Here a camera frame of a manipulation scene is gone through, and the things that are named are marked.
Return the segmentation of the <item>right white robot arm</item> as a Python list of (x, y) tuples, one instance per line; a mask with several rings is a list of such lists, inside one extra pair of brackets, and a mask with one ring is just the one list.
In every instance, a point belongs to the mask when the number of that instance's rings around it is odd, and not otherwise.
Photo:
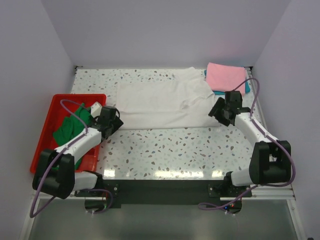
[(243, 107), (239, 91), (227, 91), (220, 97), (208, 114), (220, 124), (233, 125), (241, 131), (253, 146), (249, 167), (228, 172), (223, 183), (223, 192), (235, 196), (242, 186), (262, 185), (285, 187), (295, 177), (295, 167), (291, 158), (291, 145), (280, 141), (255, 119), (249, 107)]

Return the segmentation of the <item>white t shirt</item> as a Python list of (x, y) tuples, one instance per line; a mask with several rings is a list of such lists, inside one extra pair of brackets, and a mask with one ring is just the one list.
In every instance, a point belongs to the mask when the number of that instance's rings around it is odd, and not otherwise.
[(123, 130), (218, 127), (210, 117), (217, 97), (194, 67), (173, 72), (166, 81), (121, 83), (116, 108)]

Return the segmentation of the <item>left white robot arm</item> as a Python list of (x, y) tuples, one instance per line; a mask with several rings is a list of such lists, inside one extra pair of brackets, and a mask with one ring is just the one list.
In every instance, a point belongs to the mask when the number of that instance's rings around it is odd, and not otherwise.
[(113, 135), (124, 123), (120, 111), (113, 106), (103, 106), (100, 115), (90, 118), (86, 124), (77, 115), (74, 117), (84, 129), (73, 139), (55, 149), (44, 149), (38, 160), (32, 188), (54, 198), (66, 199), (72, 192), (87, 191), (99, 196), (104, 190), (101, 178), (94, 171), (76, 172), (75, 164), (89, 150)]

